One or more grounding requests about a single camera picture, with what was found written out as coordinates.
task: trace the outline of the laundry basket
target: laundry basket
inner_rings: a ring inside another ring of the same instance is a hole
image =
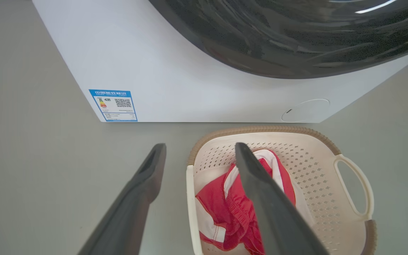
[[[186,171],[188,217],[196,255],[248,255],[243,244],[222,251],[199,237],[196,194],[235,163],[236,142],[252,151],[275,152],[290,178],[303,190],[314,219],[310,226],[331,255],[372,255],[377,242],[372,220],[374,196],[360,168],[343,156],[327,137],[297,126],[248,126],[213,132],[199,140],[188,158]],[[341,178],[337,163],[344,162],[358,176],[366,196],[366,211],[358,212]]]

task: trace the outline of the washing machine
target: washing machine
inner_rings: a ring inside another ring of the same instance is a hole
[[[33,2],[104,122],[319,123],[408,65],[408,0]]]

